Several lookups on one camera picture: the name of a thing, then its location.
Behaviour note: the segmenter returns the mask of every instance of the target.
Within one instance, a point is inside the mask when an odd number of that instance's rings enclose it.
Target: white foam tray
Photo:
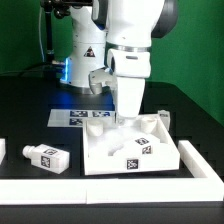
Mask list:
[[[171,150],[160,150],[152,154],[122,155],[113,156],[117,146],[122,145],[131,139],[146,138],[141,131],[141,120],[149,118],[156,121],[156,126],[152,132],[153,136],[160,139],[161,143],[166,143]],[[103,122],[103,134],[99,137],[90,136],[87,131],[87,121],[97,119]],[[85,175],[130,173],[146,171],[162,171],[179,169],[180,154],[167,132],[158,114],[139,115],[133,120],[126,120],[122,126],[116,126],[114,117],[88,118],[83,121],[83,145],[84,145],[84,164]],[[100,151],[94,156],[90,152]],[[135,169],[129,169],[128,163],[134,161]]]

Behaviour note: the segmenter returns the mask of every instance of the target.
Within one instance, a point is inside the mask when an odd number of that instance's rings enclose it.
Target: white foam border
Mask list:
[[[0,180],[0,204],[223,201],[222,180],[191,143],[178,150],[194,178]]]

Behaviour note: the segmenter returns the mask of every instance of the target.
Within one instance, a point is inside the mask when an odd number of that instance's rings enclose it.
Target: black tabletop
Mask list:
[[[52,109],[113,108],[110,93],[98,96],[80,95],[59,88],[55,81],[0,78],[0,138],[5,138],[7,142],[0,178],[86,178],[83,175],[81,128],[49,128],[49,114]],[[158,110],[171,112],[170,135],[174,142],[177,144],[179,140],[189,140],[223,178],[224,127],[177,87],[166,83],[147,83],[141,113],[157,113]],[[39,168],[30,169],[30,160],[22,156],[22,148],[42,143],[70,150],[71,164],[63,175],[58,176]],[[185,176],[189,173],[181,167],[180,172],[167,175]],[[224,223],[224,204],[200,202],[0,206],[0,222]]]

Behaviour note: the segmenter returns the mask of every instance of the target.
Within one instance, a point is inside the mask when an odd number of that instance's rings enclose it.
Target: robotic end effector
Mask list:
[[[103,81],[108,77],[116,115],[121,120],[135,118],[145,78],[151,72],[151,38],[161,38],[173,29],[177,1],[94,0],[92,19],[101,29],[107,29],[105,65],[112,70],[113,78],[105,75]],[[98,78],[90,74],[90,84],[100,80],[102,72],[98,74]]]

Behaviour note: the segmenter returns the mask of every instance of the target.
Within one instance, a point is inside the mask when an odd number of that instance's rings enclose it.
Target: green background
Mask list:
[[[149,80],[175,84],[224,125],[224,1],[179,0],[179,20],[153,40]],[[41,62],[39,0],[0,2],[0,73]],[[71,19],[53,18],[55,55],[72,50]],[[45,42],[44,17],[42,20]]]

